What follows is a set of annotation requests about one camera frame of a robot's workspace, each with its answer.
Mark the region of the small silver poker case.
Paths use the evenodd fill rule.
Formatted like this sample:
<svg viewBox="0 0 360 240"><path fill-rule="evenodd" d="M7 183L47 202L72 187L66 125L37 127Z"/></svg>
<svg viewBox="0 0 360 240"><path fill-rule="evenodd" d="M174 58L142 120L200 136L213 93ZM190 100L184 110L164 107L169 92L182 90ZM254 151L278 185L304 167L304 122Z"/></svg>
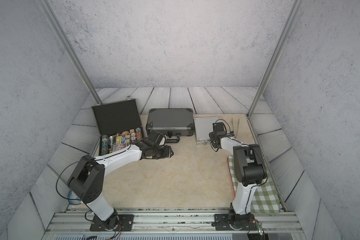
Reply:
<svg viewBox="0 0 360 240"><path fill-rule="evenodd" d="M211 142L209 133L213 132L213 123L215 123L218 119L219 117L194 118L197 145L206 145Z"/></svg>

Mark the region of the black poker case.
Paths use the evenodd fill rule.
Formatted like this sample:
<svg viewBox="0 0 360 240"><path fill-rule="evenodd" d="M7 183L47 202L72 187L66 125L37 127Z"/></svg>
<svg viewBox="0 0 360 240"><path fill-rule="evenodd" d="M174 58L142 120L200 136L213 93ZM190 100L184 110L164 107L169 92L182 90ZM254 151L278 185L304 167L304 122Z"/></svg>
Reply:
<svg viewBox="0 0 360 240"><path fill-rule="evenodd" d="M136 100L127 100L92 107L96 126L100 133L99 156L106 154L106 149L110 153L128 148L129 145L116 145L109 148L108 138L114 136L131 135L130 131L142 128L142 121Z"/></svg>
<svg viewBox="0 0 360 240"><path fill-rule="evenodd" d="M191 137L195 132L194 111L190 108L179 109L151 109L149 110L146 124L148 135L152 131L157 131L167 136L167 138Z"/></svg>

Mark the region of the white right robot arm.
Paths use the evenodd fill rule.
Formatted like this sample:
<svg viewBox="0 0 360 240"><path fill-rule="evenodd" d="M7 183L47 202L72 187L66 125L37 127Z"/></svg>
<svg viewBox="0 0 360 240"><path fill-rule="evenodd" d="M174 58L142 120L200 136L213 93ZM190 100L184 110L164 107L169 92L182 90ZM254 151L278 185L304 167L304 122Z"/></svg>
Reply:
<svg viewBox="0 0 360 240"><path fill-rule="evenodd" d="M238 187L228 219L232 227L238 228L240 224L248 223L253 218L251 204L255 192L268 179L260 146L244 144L235 139L221 120L213 123L213 131L209 133L209 137L214 151L223 149L234 157L233 167Z"/></svg>

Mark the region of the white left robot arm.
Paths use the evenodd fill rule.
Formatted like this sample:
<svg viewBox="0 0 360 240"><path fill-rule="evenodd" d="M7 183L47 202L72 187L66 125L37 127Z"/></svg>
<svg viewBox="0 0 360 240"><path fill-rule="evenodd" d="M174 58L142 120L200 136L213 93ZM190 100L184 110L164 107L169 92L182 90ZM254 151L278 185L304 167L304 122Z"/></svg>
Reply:
<svg viewBox="0 0 360 240"><path fill-rule="evenodd" d="M68 180L68 187L95 214L96 220L114 225L118 214L103 195L105 177L143 159L171 158L174 152L165 142L165 135L152 131L147 138L131 142L128 147L111 154L96 158L86 155L78 161Z"/></svg>

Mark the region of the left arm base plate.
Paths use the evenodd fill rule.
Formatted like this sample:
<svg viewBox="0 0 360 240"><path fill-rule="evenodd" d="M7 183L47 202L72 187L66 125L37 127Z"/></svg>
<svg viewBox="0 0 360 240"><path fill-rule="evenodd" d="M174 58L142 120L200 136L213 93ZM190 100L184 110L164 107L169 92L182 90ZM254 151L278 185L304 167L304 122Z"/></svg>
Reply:
<svg viewBox="0 0 360 240"><path fill-rule="evenodd" d="M90 232L130 232L134 217L134 215L113 213L107 220L103 221L95 215L90 226Z"/></svg>

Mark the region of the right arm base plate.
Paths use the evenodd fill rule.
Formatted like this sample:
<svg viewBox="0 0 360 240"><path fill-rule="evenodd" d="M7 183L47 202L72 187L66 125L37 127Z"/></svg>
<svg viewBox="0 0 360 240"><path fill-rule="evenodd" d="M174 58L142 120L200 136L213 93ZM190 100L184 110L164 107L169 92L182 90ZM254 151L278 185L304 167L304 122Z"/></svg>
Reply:
<svg viewBox="0 0 360 240"><path fill-rule="evenodd" d="M258 224L252 220L250 222L239 222L231 224L228 214L214 214L214 221L211 223L216 231L257 231Z"/></svg>

